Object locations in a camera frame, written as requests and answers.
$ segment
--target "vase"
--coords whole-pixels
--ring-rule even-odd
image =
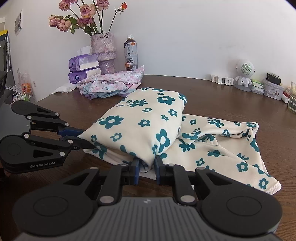
[[[116,48],[114,34],[96,34],[91,36],[91,54],[97,54],[102,74],[116,73],[114,59]]]

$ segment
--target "white robot figurine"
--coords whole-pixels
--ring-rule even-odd
[[[239,73],[239,76],[235,78],[237,84],[235,84],[234,87],[243,91],[251,91],[248,86],[252,85],[250,77],[255,73],[255,69],[251,61],[247,59],[240,59],[237,63],[237,72]]]

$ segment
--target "plastic bottle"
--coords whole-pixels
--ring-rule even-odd
[[[124,43],[124,56],[126,60],[126,71],[134,71],[138,68],[138,50],[137,43],[133,39],[133,35],[127,36]]]

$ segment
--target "table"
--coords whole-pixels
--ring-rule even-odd
[[[256,140],[268,172],[282,184],[274,196],[283,207],[283,218],[277,235],[284,241],[296,240],[296,115],[282,101],[243,92],[233,86],[207,80],[145,75],[140,88],[154,87],[178,91],[187,97],[184,113],[215,117],[229,121],[259,123]],[[69,94],[57,93],[38,102],[38,105],[56,111],[70,126],[87,129],[122,98],[88,100],[78,90]],[[35,132],[56,138],[54,133]],[[25,193],[53,183],[86,168],[110,168],[110,164],[82,150],[69,154],[62,167],[13,175],[0,191],[0,233],[3,241],[11,241],[18,234],[11,210],[15,201]],[[141,178],[138,186],[125,186],[124,196],[170,196],[171,188],[157,186],[156,182]]]

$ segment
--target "white logo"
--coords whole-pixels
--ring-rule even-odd
[[[146,199],[146,200],[144,200],[143,201],[144,203],[146,203],[146,204],[148,204],[148,203],[150,203],[150,202],[152,202],[150,199]]]

